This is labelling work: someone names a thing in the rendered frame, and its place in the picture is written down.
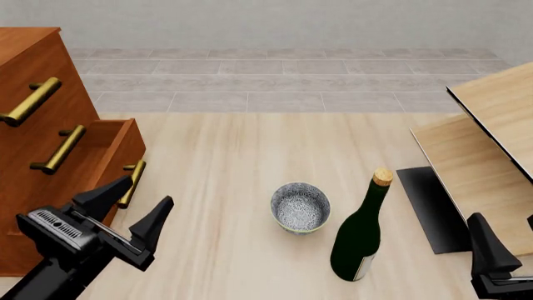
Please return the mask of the pale wood black-sided box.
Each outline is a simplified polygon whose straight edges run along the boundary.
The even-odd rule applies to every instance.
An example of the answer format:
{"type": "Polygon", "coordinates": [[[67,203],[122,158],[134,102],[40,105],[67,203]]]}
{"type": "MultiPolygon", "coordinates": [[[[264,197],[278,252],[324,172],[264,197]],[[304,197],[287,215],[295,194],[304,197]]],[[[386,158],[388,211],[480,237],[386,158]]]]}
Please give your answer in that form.
{"type": "Polygon", "coordinates": [[[463,113],[413,138],[463,219],[483,214],[512,254],[533,255],[533,62],[447,92],[463,113]]]}

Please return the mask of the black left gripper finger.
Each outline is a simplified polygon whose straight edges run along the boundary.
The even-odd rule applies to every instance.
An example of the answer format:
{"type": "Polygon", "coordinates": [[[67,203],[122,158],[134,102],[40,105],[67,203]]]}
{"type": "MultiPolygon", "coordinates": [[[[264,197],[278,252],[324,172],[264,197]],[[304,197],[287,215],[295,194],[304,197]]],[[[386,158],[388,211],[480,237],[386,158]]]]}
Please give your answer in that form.
{"type": "Polygon", "coordinates": [[[172,197],[166,196],[145,217],[133,224],[129,228],[131,245],[142,251],[147,250],[154,253],[157,249],[162,227],[173,207],[172,197]]]}
{"type": "Polygon", "coordinates": [[[111,208],[132,186],[132,178],[125,175],[109,184],[91,191],[81,192],[72,199],[85,215],[93,219],[105,219],[111,208]]]}

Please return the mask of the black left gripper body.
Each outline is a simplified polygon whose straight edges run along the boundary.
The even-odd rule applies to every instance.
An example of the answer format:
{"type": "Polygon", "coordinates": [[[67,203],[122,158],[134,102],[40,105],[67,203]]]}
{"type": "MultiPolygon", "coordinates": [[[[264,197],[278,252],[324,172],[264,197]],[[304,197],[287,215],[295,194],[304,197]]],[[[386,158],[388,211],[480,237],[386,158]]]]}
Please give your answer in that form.
{"type": "Polygon", "coordinates": [[[86,216],[74,203],[60,209],[40,207],[17,215],[21,232],[34,241],[43,257],[55,259],[61,269],[100,272],[117,258],[146,271],[155,259],[155,252],[134,247],[131,238],[118,234],[102,221],[86,216]]]}

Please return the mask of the wooden cabinet with drawers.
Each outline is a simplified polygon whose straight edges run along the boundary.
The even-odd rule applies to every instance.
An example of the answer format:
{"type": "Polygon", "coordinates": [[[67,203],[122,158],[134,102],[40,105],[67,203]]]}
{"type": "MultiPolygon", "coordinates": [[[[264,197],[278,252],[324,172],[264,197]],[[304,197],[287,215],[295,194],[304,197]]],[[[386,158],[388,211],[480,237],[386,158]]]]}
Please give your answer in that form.
{"type": "Polygon", "coordinates": [[[101,119],[56,27],[0,27],[0,277],[42,259],[19,213],[142,174],[134,119],[101,119]]]}

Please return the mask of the wooden drawer pulled open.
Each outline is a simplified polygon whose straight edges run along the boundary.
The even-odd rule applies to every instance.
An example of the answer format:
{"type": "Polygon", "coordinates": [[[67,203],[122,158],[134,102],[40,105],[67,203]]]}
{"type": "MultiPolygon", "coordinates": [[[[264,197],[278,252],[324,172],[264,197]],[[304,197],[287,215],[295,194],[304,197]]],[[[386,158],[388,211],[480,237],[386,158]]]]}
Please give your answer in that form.
{"type": "Polygon", "coordinates": [[[136,164],[142,159],[145,144],[134,119],[97,120],[94,127],[92,131],[96,133],[96,137],[88,139],[88,147],[85,149],[94,149],[96,159],[88,159],[87,154],[83,154],[82,159],[84,162],[95,162],[95,165],[92,176],[82,191],[75,192],[69,199],[62,198],[55,202],[49,198],[50,203],[0,203],[0,277],[21,277],[42,259],[33,242],[19,231],[17,214],[47,205],[62,207],[71,202],[76,194],[102,187],[129,174],[122,167],[136,164]]]}

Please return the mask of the blue white patterned bowl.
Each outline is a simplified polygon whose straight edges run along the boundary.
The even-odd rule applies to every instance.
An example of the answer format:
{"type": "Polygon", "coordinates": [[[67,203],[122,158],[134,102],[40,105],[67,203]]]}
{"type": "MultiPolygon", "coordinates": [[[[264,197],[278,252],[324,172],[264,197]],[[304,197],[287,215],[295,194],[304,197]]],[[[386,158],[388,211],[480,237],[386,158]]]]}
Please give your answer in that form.
{"type": "Polygon", "coordinates": [[[307,235],[324,226],[331,214],[326,194],[306,182],[289,182],[271,197],[271,214],[284,231],[307,235]]]}

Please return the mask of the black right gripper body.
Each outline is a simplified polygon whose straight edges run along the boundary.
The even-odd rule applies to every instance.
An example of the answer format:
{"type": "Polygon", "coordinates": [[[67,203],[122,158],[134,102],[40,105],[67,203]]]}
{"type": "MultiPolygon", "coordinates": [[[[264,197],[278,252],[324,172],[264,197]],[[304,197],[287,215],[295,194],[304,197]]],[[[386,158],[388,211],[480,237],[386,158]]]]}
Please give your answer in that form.
{"type": "Polygon", "coordinates": [[[533,300],[533,275],[512,277],[509,272],[471,272],[471,284],[480,300],[533,300]]]}

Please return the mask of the dark green corked bottle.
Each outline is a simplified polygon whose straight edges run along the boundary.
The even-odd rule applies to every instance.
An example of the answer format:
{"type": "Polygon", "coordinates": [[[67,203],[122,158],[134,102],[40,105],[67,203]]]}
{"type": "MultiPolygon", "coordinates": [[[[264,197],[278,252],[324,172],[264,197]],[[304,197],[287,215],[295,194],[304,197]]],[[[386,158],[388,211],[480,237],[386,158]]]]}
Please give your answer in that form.
{"type": "Polygon", "coordinates": [[[380,247],[379,213],[392,180],[392,171],[376,169],[361,206],[340,226],[330,255],[331,269],[340,279],[356,282],[369,271],[380,247]]]}

